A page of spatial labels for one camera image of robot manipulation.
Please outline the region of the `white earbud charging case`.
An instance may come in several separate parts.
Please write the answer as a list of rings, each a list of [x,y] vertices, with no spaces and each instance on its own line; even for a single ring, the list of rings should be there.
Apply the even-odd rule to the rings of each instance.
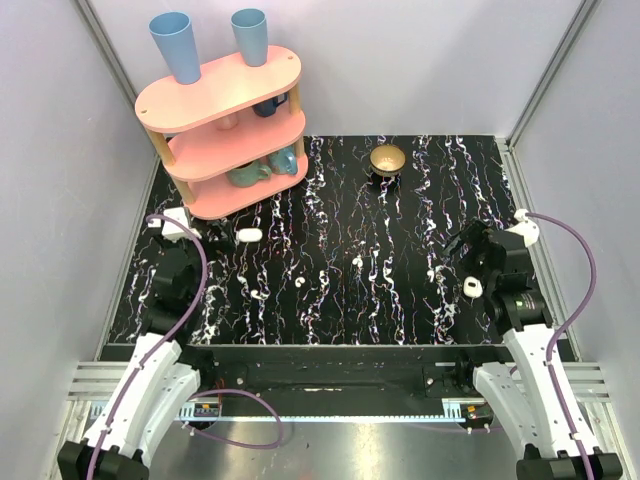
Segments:
[[[473,276],[467,276],[463,281],[463,294],[471,299],[480,298],[483,295],[482,283]]]

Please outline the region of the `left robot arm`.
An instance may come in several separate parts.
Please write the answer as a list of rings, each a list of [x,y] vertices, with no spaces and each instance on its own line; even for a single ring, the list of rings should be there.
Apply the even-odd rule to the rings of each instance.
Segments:
[[[151,281],[150,303],[125,372],[106,407],[79,441],[66,441],[57,465],[64,479],[146,479],[153,456],[183,404],[215,386],[213,357],[189,341],[202,314],[207,261],[232,251],[231,227],[216,222],[201,239],[166,215],[150,223],[175,226],[183,237],[155,236],[162,252]]]

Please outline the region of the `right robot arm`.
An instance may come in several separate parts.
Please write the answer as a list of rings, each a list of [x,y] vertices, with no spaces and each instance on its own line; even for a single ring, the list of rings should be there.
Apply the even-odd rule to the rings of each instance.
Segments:
[[[466,396],[480,394],[519,455],[520,479],[619,479],[616,453],[602,450],[584,419],[557,349],[563,327],[553,325],[536,286],[530,247],[539,239],[525,210],[515,225],[496,230],[479,219],[451,237],[445,253],[459,254],[463,293],[481,299],[514,361],[468,362],[454,371]]]

